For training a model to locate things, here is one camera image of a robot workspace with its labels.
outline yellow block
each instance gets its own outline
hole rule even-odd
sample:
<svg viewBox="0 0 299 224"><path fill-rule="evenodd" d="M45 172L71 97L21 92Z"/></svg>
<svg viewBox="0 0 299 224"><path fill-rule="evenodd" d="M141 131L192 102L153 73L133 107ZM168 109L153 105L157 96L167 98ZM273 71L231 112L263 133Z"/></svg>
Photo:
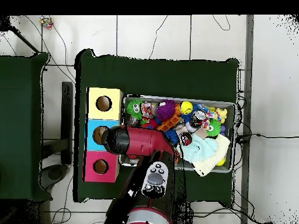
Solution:
<svg viewBox="0 0 299 224"><path fill-rule="evenodd" d="M121 115L121 101L123 93L119 89L106 89L101 87L88 87L88 118L96 120L119 120ZM109 102L109 109L101 111L98 102Z"/></svg>

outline green cloth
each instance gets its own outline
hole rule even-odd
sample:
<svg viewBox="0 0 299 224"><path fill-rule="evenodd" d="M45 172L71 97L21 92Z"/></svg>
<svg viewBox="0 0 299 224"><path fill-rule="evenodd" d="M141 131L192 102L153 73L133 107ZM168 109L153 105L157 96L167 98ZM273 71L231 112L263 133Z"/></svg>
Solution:
<svg viewBox="0 0 299 224"><path fill-rule="evenodd" d="M44 201L41 160L41 69L48 54L0 56L0 199Z"/></svg>
<svg viewBox="0 0 299 224"><path fill-rule="evenodd" d="M141 60L104 55L94 57L85 50L76 57L77 70L76 104L79 117L78 184L74 195L79 201L85 198L116 198L132 168L121 167L115 183L82 181L84 152L84 128L86 88L115 88L124 94L177 97L186 99L236 102L238 61L227 62L203 60L168 61ZM193 171L186 172L188 201L222 201L231 204L232 173L210 173L205 177Z"/></svg>

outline plastic bin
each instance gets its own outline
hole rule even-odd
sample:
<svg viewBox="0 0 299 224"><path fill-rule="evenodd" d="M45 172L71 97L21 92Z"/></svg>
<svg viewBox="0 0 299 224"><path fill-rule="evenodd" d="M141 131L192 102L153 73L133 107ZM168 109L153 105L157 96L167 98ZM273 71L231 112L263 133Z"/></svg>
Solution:
<svg viewBox="0 0 299 224"><path fill-rule="evenodd" d="M183 101L188 101L191 103L197 103L197 104L205 104L208 107L219 107L221 109L227 109L227 118L225 119L225 122L223 125L225 126L225 136L231 141L228 150L227 150L227 157L226 161L222 166L215 166L215 168L212 169L211 172L214 173L228 173L232 170L234 166L234 157L235 157L235 138L236 138L236 123L237 123L237 105L235 103L230 102L222 102L222 101L208 101L208 100L193 100L193 99L180 99L180 98L170 98L170 97L159 97L159 96L136 96L136 95L130 95L127 94L123 97L123 105L122 105L122 115L123 118L121 118L121 124L126 124L126 118L124 117L126 115L125 109L128 105L128 103L131 100L134 99L140 99L144 102L162 102L165 99L168 100L174 100L175 103L181 103ZM126 156L120 155L119 156L119 162L121 165L124 166L136 166L137 161L136 160L130 160ZM184 161L185 170L193 170L192 164L189 162ZM175 166L175 169L181 169L183 167L182 162L178 162Z"/></svg>

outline yellow toy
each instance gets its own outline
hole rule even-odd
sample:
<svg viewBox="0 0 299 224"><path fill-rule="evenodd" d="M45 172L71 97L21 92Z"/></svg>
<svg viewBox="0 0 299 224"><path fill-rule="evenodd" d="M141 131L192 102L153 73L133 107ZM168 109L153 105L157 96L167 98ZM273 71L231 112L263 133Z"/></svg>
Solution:
<svg viewBox="0 0 299 224"><path fill-rule="evenodd" d="M225 156L216 164L216 166L222 166L225 162Z"/></svg>
<svg viewBox="0 0 299 224"><path fill-rule="evenodd" d="M189 113L191 113L193 110L193 106L191 104L191 102L189 101L183 101L180 104L180 112L184 115L188 115Z"/></svg>
<svg viewBox="0 0 299 224"><path fill-rule="evenodd" d="M220 120L220 123L224 123L225 119L227 118L227 110L224 109L220 109L220 108L217 108L216 109L216 112L219 114L219 116L221 117L221 120Z"/></svg>

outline table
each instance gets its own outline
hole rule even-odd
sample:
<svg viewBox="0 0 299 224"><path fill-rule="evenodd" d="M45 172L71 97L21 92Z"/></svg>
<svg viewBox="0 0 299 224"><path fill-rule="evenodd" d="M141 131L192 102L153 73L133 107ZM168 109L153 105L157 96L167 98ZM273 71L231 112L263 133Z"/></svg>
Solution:
<svg viewBox="0 0 299 224"><path fill-rule="evenodd" d="M121 167L115 183L82 181L86 88L115 88L124 94L177 97L187 99L236 102L238 60L168 61L141 60L81 51L75 59L75 149L74 201L85 198L116 198L131 167ZM205 177L186 171L187 200L221 201L231 205L232 172L210 173Z"/></svg>

